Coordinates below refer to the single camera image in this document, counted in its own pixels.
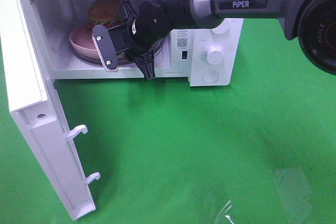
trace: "white microwave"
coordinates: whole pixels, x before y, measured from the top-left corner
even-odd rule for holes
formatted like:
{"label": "white microwave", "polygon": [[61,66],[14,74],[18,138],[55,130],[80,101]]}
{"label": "white microwave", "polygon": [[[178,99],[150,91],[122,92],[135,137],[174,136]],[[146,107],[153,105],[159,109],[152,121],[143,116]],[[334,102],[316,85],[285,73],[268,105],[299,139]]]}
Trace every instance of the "white microwave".
{"label": "white microwave", "polygon": [[[88,184],[100,174],[83,172],[73,139],[88,130],[69,129],[54,80],[143,77],[133,63],[107,72],[74,51],[70,35],[87,22],[94,1],[0,0],[9,111],[72,220],[95,210]],[[129,1],[137,6],[142,0]],[[171,31],[155,54],[156,76],[188,77],[191,86],[228,85],[242,23],[231,18],[214,29]]]}

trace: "open microwave door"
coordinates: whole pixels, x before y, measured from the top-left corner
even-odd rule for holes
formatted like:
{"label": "open microwave door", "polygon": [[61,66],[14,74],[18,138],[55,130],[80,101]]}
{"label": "open microwave door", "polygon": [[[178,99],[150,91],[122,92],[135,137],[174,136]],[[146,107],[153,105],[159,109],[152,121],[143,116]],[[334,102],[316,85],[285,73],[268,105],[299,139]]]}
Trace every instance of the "open microwave door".
{"label": "open microwave door", "polygon": [[58,94],[38,62],[36,42],[20,0],[0,0],[0,35],[9,111],[73,220],[95,210],[74,137],[85,125],[69,129]]}

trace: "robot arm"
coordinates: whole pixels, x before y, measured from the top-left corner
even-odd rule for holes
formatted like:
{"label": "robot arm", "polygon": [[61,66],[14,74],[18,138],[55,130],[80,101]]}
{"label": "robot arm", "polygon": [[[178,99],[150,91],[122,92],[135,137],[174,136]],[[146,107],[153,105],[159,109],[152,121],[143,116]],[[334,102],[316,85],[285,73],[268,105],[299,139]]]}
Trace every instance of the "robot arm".
{"label": "robot arm", "polygon": [[[115,65],[110,68],[118,65],[116,53],[125,51],[146,79],[152,79],[154,56],[150,48],[157,40],[172,29],[215,28],[224,18],[231,17],[279,19],[287,39],[299,37],[301,48],[312,63],[336,74],[336,0],[145,0],[139,13],[125,25],[108,32],[96,26],[93,38],[98,51],[115,55]],[[109,34],[108,43],[97,41],[103,33]],[[104,50],[106,47],[116,50]],[[103,63],[107,55],[101,55]]]}

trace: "green backdrop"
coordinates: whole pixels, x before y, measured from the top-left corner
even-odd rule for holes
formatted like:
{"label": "green backdrop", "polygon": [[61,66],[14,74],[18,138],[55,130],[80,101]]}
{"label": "green backdrop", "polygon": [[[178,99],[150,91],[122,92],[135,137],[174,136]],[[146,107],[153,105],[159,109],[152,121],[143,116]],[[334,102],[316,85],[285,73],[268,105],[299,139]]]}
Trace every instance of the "green backdrop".
{"label": "green backdrop", "polygon": [[[72,223],[8,113],[0,223]],[[232,81],[58,80],[97,210],[77,223],[336,223],[336,77],[277,20],[245,20]]]}

